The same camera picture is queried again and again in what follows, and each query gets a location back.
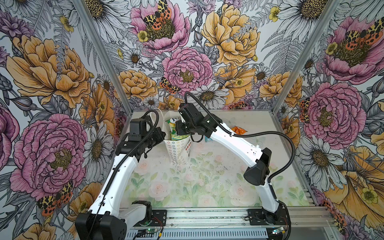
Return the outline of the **yellow green Fox's packet back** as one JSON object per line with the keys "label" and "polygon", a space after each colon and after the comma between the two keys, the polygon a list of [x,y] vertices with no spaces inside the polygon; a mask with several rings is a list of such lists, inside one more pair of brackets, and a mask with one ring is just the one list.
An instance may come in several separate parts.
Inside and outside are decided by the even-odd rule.
{"label": "yellow green Fox's packet back", "polygon": [[166,120],[168,123],[170,129],[171,129],[171,140],[172,141],[179,141],[186,139],[189,135],[178,135],[176,131],[176,122],[179,121],[180,118],[171,118],[169,120]]}

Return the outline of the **orange snack packet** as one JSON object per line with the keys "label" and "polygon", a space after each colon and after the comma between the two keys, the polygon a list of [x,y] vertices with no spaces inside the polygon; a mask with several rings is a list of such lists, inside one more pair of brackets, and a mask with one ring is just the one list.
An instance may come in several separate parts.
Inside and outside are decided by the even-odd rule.
{"label": "orange snack packet", "polygon": [[243,128],[237,127],[237,126],[231,128],[231,130],[232,130],[235,134],[237,134],[237,135],[244,135],[245,133],[247,133],[246,130],[244,130]]}

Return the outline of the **white patterned paper bag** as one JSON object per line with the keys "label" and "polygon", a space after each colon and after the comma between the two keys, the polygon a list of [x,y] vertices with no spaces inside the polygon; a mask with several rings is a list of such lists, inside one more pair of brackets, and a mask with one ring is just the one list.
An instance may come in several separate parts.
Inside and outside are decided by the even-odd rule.
{"label": "white patterned paper bag", "polygon": [[160,127],[161,130],[166,133],[165,140],[163,142],[165,143],[166,149],[168,151],[170,162],[175,165],[185,163],[190,156],[192,143],[191,137],[188,136],[186,139],[183,140],[172,141],[171,129],[168,123],[166,122],[166,120],[169,120],[171,118],[180,118],[180,120],[182,120],[181,116],[179,115],[179,112],[162,112],[159,108],[155,108],[155,111],[159,114],[159,122],[157,126]]}

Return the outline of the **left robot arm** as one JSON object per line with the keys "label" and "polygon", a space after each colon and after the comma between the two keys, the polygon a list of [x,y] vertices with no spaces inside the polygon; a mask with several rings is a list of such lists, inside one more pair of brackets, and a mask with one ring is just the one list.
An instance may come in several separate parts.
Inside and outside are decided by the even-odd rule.
{"label": "left robot arm", "polygon": [[81,240],[124,240],[128,231],[152,221],[152,205],[148,201],[134,201],[125,210],[120,210],[123,191],[147,150],[163,142],[165,133],[154,128],[146,135],[126,134],[116,149],[113,167],[97,199],[86,213],[80,213],[75,227]]}

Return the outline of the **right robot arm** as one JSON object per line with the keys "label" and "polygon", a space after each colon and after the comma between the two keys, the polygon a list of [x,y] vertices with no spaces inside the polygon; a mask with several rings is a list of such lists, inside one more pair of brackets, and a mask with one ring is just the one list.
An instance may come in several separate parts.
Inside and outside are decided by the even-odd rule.
{"label": "right robot arm", "polygon": [[270,149],[261,149],[242,137],[236,137],[235,132],[217,116],[207,115],[195,124],[192,120],[177,120],[176,132],[178,135],[198,134],[210,138],[243,160],[248,167],[244,179],[255,186],[262,201],[262,209],[255,213],[254,219],[269,225],[276,225],[280,220],[285,220],[288,224],[291,222],[288,208],[278,201],[272,184],[267,180],[272,156]]}

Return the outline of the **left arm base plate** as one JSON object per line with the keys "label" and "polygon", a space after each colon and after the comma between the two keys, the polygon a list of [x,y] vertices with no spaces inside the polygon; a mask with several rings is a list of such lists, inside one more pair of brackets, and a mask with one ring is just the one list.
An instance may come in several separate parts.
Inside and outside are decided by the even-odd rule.
{"label": "left arm base plate", "polygon": [[150,220],[142,220],[134,225],[134,227],[164,227],[167,222],[167,210],[152,210]]}

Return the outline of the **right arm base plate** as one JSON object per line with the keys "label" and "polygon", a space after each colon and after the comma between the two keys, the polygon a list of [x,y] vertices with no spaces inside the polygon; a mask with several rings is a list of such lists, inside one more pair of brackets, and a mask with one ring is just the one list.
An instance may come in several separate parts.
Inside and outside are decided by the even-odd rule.
{"label": "right arm base plate", "polygon": [[247,217],[245,219],[250,222],[251,226],[287,226],[290,223],[290,218],[285,209],[278,209],[275,213],[268,212],[263,208],[248,209]]}

